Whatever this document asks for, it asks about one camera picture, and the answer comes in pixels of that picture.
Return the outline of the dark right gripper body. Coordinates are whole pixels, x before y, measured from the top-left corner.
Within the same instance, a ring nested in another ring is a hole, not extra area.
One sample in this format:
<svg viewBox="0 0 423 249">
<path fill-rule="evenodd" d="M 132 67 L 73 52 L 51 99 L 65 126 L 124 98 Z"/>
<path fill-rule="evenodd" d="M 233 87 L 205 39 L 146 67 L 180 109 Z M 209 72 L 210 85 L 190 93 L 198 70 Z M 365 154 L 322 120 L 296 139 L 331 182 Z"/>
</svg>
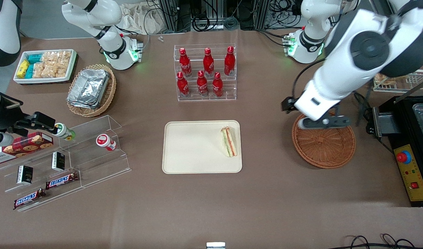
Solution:
<svg viewBox="0 0 423 249">
<path fill-rule="evenodd" d="M 20 106 L 24 103 L 0 92 L 0 133 L 23 134 L 17 122 L 24 119 Z"/>
</svg>

